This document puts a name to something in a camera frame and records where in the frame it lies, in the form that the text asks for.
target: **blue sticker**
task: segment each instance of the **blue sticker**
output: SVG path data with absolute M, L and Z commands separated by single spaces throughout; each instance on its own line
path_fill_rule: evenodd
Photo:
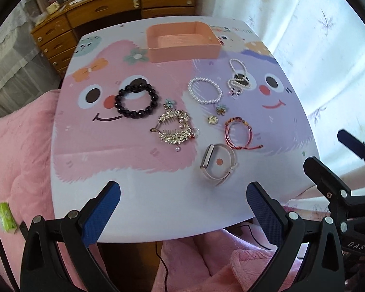
M 80 40 L 73 57 L 84 56 L 92 52 L 101 43 L 100 36 L 92 36 Z

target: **black beaded bracelet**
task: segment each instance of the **black beaded bracelet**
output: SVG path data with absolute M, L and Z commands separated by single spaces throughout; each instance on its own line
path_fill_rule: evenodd
M 142 92 L 143 90 L 146 90 L 149 95 L 151 96 L 151 103 L 150 106 L 146 107 L 144 110 L 137 111 L 130 111 L 123 107 L 122 105 L 122 99 L 123 97 L 129 93 L 129 92 Z M 156 94 L 156 91 L 153 89 L 153 87 L 150 84 L 140 84 L 140 85 L 128 85 L 125 87 L 125 89 L 119 90 L 119 94 L 115 96 L 115 107 L 118 109 L 119 114 L 123 114 L 125 118 L 145 118 L 147 115 L 150 115 L 153 113 L 153 109 L 155 109 L 158 105 L 158 95 Z

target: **black mouth line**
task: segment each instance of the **black mouth line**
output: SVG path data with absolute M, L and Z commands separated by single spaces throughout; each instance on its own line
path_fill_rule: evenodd
M 110 119 L 101 119 L 99 116 L 100 113 L 97 113 L 96 116 L 94 117 L 94 119 L 92 120 L 92 122 L 98 120 L 98 121 L 102 121 L 102 122 L 108 122 L 108 121 L 115 121 L 116 119 L 121 119 L 123 116 L 119 115 L 115 118 L 110 118 Z

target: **red cartoon nose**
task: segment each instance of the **red cartoon nose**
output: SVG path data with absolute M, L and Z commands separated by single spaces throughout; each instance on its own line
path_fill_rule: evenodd
M 271 93 L 266 85 L 260 85 L 260 91 L 263 95 L 269 95 Z
M 107 97 L 104 100 L 104 107 L 106 109 L 111 109 L 115 106 L 115 96 L 114 95 L 110 95 L 109 97 Z

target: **purple cartoon monster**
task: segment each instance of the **purple cartoon monster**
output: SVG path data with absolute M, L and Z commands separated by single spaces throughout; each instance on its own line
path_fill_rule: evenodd
M 246 66 L 246 77 L 250 89 L 233 98 L 227 87 L 228 79 L 235 77 L 229 60 L 239 59 Z M 225 122 L 233 117 L 241 117 L 247 121 L 253 130 L 253 139 L 249 147 L 263 145 L 261 149 L 251 152 L 260 152 L 268 155 L 283 153 L 295 148 L 300 148 L 313 139 L 310 124 L 304 113 L 302 105 L 295 94 L 289 80 L 282 71 L 277 61 L 268 56 L 257 54 L 251 50 L 242 53 L 222 51 L 216 63 L 211 60 L 195 60 L 195 76 L 209 78 L 215 81 L 223 91 L 220 105 L 226 106 L 228 111 L 224 116 L 217 115 L 219 123 L 215 125 L 219 131 L 224 131 Z M 244 74 L 243 67 L 236 61 L 233 66 L 239 74 Z M 214 89 L 208 83 L 196 83 L 195 92 L 205 100 L 216 97 Z M 207 115 L 216 115 L 215 107 L 203 105 Z M 231 132 L 231 136 L 238 145 L 244 143 L 240 128 Z

